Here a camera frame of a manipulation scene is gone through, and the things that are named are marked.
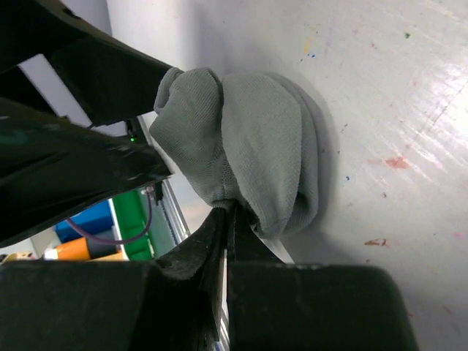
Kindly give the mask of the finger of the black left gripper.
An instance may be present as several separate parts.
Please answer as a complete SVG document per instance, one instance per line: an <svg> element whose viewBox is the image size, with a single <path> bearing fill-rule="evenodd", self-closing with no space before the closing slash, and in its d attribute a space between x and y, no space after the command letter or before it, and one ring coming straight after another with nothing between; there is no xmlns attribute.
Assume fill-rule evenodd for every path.
<svg viewBox="0 0 468 351"><path fill-rule="evenodd" d="M171 174L158 151L1 99L1 246Z"/></svg>
<svg viewBox="0 0 468 351"><path fill-rule="evenodd" d="M118 41L75 15L60 1L1 2L1 79L13 84L3 97L50 111L19 70L42 54L96 126L153 109L170 65Z"/></svg>

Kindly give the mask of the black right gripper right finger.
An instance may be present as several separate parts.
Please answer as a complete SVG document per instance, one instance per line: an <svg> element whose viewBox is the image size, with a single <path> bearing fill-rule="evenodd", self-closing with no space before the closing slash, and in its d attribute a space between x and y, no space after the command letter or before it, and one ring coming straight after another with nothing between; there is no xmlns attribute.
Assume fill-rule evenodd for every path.
<svg viewBox="0 0 468 351"><path fill-rule="evenodd" d="M282 262L235 205L227 215L232 350L416 350L401 293L368 265Z"/></svg>

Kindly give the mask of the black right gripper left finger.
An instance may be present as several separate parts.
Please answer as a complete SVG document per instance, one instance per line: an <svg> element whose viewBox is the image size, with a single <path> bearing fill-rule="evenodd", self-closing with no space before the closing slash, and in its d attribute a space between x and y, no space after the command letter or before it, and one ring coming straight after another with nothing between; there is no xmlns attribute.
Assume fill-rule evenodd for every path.
<svg viewBox="0 0 468 351"><path fill-rule="evenodd" d="M219 338L225 211L141 261L1 266L3 350L212 350Z"/></svg>

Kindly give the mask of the grey ankle sock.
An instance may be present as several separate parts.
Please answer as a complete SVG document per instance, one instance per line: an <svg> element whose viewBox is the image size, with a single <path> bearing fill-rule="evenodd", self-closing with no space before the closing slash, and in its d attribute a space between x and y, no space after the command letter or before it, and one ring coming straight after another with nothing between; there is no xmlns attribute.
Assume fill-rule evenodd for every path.
<svg viewBox="0 0 468 351"><path fill-rule="evenodd" d="M242 205L260 237L291 235L319 209L318 146L298 87L271 72L218 78L169 69L149 132L209 206Z"/></svg>

